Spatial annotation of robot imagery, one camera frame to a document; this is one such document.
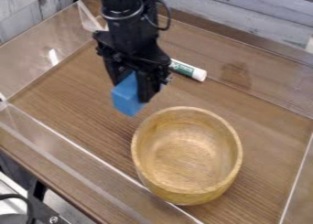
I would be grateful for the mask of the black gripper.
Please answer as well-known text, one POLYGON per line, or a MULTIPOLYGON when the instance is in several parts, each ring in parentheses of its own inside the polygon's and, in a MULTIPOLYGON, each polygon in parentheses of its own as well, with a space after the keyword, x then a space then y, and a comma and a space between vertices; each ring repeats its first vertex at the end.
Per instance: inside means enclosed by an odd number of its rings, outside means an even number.
POLYGON ((137 99, 149 101, 167 83, 171 59, 157 45, 159 27, 155 11, 132 14, 101 14, 107 21, 108 31, 96 30, 92 38, 96 41, 96 53, 104 60, 107 74, 113 85, 117 85, 131 74, 136 77, 137 99))

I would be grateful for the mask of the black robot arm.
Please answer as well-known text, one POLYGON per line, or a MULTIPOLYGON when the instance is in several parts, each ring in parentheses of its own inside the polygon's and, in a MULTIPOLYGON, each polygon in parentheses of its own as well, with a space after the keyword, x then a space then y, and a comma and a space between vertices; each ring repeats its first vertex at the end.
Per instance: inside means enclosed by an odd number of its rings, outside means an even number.
POLYGON ((108 77, 117 86, 131 73, 135 74, 136 97, 141 103, 149 101, 167 84, 171 59, 157 45, 159 32, 171 25, 159 26, 157 4, 163 0, 100 0, 101 17, 108 31, 96 30, 96 53, 103 58, 108 77))

